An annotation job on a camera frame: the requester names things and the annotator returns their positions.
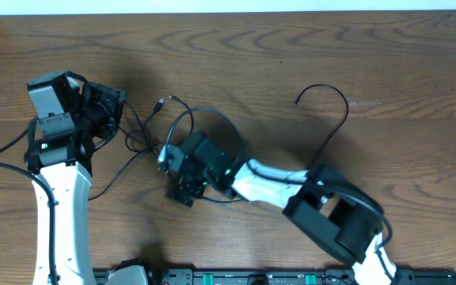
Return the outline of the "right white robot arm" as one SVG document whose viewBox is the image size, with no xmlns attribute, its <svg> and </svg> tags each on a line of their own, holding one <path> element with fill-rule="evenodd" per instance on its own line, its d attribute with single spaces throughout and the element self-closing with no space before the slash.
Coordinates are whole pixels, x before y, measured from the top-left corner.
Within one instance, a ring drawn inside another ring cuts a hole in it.
<svg viewBox="0 0 456 285">
<path fill-rule="evenodd" d="M 286 171 L 246 153 L 230 154 L 197 131 L 179 146 L 166 143 L 161 170 L 177 179 L 173 197 L 187 206 L 207 186 L 231 201 L 262 202 L 281 209 L 317 246 L 351 267 L 358 284 L 394 284 L 397 268 L 384 250 L 390 224 L 382 207 L 328 165 Z"/>
</svg>

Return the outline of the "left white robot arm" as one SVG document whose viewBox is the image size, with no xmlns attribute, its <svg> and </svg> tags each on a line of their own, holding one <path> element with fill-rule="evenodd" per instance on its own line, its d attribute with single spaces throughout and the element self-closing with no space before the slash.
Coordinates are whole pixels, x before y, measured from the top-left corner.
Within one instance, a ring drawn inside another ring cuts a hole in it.
<svg viewBox="0 0 456 285">
<path fill-rule="evenodd" d="M 35 284 L 94 284 L 88 196 L 95 140 L 117 134 L 122 89 L 55 71 L 27 83 L 37 118 L 28 126 L 25 166 L 37 205 Z"/>
</svg>

